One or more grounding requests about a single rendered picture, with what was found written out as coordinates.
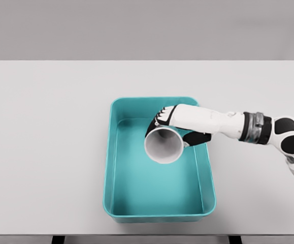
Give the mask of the teal plastic basket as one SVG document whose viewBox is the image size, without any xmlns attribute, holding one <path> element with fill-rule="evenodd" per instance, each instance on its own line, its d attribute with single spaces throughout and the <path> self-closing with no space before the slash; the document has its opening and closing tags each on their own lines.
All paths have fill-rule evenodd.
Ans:
<svg viewBox="0 0 294 244">
<path fill-rule="evenodd" d="M 103 207 L 118 223 L 196 222 L 216 195 L 206 144 L 187 147 L 171 164 L 151 160 L 147 128 L 164 107 L 198 105 L 192 97 L 124 97 L 110 106 Z"/>
</svg>

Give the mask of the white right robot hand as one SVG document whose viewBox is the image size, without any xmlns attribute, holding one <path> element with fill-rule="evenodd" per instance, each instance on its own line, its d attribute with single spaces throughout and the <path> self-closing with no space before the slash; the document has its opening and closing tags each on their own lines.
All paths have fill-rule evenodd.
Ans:
<svg viewBox="0 0 294 244">
<path fill-rule="evenodd" d="M 185 147 L 200 145 L 219 131 L 219 124 L 211 114 L 208 109 L 187 104 L 163 107 L 151 121 L 146 135 L 158 126 L 175 127 L 188 131 L 182 138 Z"/>
</svg>

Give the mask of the white paper cup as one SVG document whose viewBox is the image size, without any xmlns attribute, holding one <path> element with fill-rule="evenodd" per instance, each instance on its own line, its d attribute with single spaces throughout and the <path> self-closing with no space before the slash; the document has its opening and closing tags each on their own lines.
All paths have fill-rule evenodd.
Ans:
<svg viewBox="0 0 294 244">
<path fill-rule="evenodd" d="M 184 148 L 182 136 L 176 129 L 168 126 L 157 126 L 144 140 L 147 156 L 159 164 L 177 161 L 183 154 Z"/>
</svg>

